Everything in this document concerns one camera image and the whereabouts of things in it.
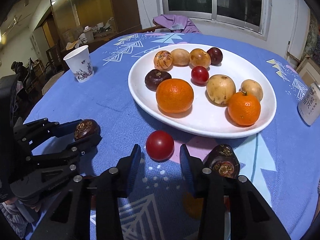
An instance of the ceiling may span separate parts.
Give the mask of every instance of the ceiling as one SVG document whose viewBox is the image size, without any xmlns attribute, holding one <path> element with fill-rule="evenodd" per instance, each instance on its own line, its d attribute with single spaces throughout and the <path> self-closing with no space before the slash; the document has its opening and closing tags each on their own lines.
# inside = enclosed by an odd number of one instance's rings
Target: ceiling
<svg viewBox="0 0 320 240">
<path fill-rule="evenodd" d="M 41 0 L 29 0 L 28 5 L 25 6 L 26 0 L 18 0 L 11 8 L 10 12 L 8 13 L 7 18 L 2 23 L 0 30 L 1 35 L 7 31 L 10 24 L 13 24 L 14 17 L 19 21 L 17 24 L 12 28 L 9 34 L 3 39 L 7 43 L 10 39 L 16 36 L 19 32 L 21 32 L 24 28 L 26 28 L 30 20 L 32 19 L 33 13 L 36 11 Z"/>
</svg>

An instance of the table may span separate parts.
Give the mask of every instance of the table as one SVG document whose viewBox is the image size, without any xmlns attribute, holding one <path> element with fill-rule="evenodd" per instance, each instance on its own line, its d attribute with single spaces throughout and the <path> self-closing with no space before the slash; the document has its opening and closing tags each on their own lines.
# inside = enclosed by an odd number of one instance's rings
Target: table
<svg viewBox="0 0 320 240">
<path fill-rule="evenodd" d="M 277 111 L 271 124 L 247 138 L 214 139 L 178 131 L 145 113 L 130 95 L 129 70 L 139 57 L 174 43 L 217 46 L 258 67 L 276 93 Z M 187 144 L 191 155 L 202 159 L 217 144 L 230 144 L 241 163 L 240 174 L 246 175 L 272 206 L 292 240 L 300 239 L 311 224 L 318 199 L 320 119 L 311 127 L 301 120 L 297 103 L 307 87 L 283 58 L 243 42 L 193 33 L 126 35 L 101 46 L 90 57 L 94 77 L 79 83 L 71 71 L 66 72 L 37 103 L 26 122 L 45 117 L 60 123 L 95 119 L 101 126 L 102 141 L 96 155 L 81 159 L 80 169 L 86 175 L 99 175 L 129 155 L 135 143 L 141 146 L 143 156 L 134 190 L 128 199 L 119 199 L 124 239 L 189 240 L 196 236 L 199 221 L 185 214 L 181 201 L 186 191 L 178 157 L 182 143 Z M 151 160 L 144 148 L 148 135 L 159 129 L 175 140 L 172 158 L 163 163 Z M 60 150 L 71 140 L 51 139 L 34 154 Z M 94 240 L 94 211 L 90 220 Z"/>
</svg>

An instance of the purple jacket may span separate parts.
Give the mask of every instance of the purple jacket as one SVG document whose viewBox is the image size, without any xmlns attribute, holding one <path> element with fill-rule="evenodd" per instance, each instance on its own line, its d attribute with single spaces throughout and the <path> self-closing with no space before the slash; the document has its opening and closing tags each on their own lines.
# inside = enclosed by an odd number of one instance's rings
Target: purple jacket
<svg viewBox="0 0 320 240">
<path fill-rule="evenodd" d="M 195 24 L 186 16 L 162 14 L 153 18 L 157 24 L 175 33 L 201 33 Z"/>
</svg>

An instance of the window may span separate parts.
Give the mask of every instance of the window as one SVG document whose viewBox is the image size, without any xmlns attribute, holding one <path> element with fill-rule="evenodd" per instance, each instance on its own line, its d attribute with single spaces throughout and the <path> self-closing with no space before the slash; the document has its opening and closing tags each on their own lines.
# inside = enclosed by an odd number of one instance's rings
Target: window
<svg viewBox="0 0 320 240">
<path fill-rule="evenodd" d="M 267 0 L 163 0 L 166 14 L 211 19 L 262 33 Z"/>
</svg>

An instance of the paper cup rim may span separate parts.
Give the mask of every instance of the paper cup rim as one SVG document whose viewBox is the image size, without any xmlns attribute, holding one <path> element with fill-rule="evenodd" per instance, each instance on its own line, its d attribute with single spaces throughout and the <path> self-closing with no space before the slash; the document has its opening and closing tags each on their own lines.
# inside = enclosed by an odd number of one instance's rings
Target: paper cup rim
<svg viewBox="0 0 320 240">
<path fill-rule="evenodd" d="M 65 55 L 63 60 L 68 60 L 68 59 L 78 55 L 80 52 L 84 51 L 88 47 L 89 47 L 88 45 L 84 45 L 84 46 L 81 46 L 79 48 L 76 48 L 75 50 L 73 50 L 73 51 L 69 52 L 67 55 Z"/>
</svg>

